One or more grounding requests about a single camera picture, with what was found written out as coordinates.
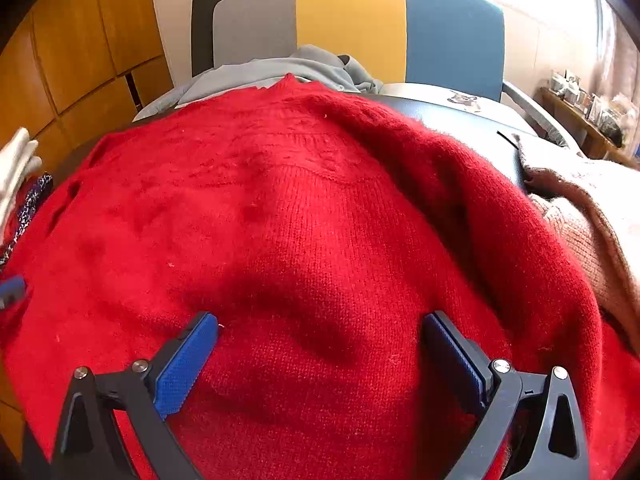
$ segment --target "beige cloth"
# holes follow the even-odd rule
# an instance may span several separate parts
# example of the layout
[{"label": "beige cloth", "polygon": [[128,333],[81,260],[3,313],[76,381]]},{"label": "beige cloth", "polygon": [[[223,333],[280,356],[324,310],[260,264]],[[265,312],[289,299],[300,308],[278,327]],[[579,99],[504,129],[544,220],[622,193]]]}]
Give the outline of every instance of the beige cloth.
[{"label": "beige cloth", "polygon": [[613,315],[640,354],[640,172],[580,158],[533,136],[520,136],[531,195],[550,227],[573,251],[600,307]]}]

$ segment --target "wooden table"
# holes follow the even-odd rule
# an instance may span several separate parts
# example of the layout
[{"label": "wooden table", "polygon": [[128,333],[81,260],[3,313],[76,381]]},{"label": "wooden table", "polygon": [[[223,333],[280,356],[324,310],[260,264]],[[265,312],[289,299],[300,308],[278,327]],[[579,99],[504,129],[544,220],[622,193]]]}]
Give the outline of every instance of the wooden table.
[{"label": "wooden table", "polygon": [[580,110],[559,98],[548,88],[538,89],[536,101],[553,115],[572,136],[578,137],[582,132],[586,132],[586,137],[580,148],[589,158],[606,157],[629,168],[640,169],[640,165],[635,160],[626,156],[613,142],[601,134],[595,124],[584,118]]}]

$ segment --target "silver bolt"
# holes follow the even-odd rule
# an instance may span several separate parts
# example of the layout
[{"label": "silver bolt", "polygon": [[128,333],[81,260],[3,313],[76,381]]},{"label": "silver bolt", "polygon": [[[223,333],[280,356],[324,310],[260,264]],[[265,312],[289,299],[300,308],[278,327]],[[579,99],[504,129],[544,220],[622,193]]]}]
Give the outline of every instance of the silver bolt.
[{"label": "silver bolt", "polygon": [[505,359],[496,359],[494,361],[494,368],[496,372],[500,372],[501,374],[507,373],[511,370],[511,365]]},{"label": "silver bolt", "polygon": [[87,368],[86,366],[79,366],[74,370],[74,377],[76,379],[84,379],[88,373],[89,368]]},{"label": "silver bolt", "polygon": [[554,366],[554,375],[558,378],[558,379],[566,379],[569,376],[569,372],[567,372],[564,368],[562,368],[561,366]]},{"label": "silver bolt", "polygon": [[149,368],[149,362],[145,361],[144,359],[138,359],[137,361],[134,361],[134,363],[131,365],[131,369],[137,374],[146,372],[148,368]]}]

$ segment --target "clutter on shelf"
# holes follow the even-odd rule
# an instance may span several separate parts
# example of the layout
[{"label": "clutter on shelf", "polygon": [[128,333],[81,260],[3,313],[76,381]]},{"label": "clutter on shelf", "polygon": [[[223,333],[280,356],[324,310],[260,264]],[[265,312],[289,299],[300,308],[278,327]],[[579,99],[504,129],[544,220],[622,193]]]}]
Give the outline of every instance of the clutter on shelf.
[{"label": "clutter on shelf", "polygon": [[589,94],[580,88],[580,78],[569,70],[564,72],[564,76],[552,72],[549,89],[578,110],[617,148],[624,148],[631,142],[638,125],[639,110],[627,96],[619,93],[608,100]]}]

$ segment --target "red knit fabric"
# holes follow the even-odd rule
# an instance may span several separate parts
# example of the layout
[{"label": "red knit fabric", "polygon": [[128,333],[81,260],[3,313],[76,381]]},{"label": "red knit fabric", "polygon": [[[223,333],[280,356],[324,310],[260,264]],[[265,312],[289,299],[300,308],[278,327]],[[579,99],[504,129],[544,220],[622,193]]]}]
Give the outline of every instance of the red knit fabric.
[{"label": "red knit fabric", "polygon": [[224,329],[170,425],[206,478],[443,477],[473,419],[420,353],[437,309],[491,358],[569,370],[593,479],[640,434],[639,362],[527,198],[455,140],[291,76],[106,137],[12,274],[4,358],[47,452],[76,366],[121,370],[199,310]]}]

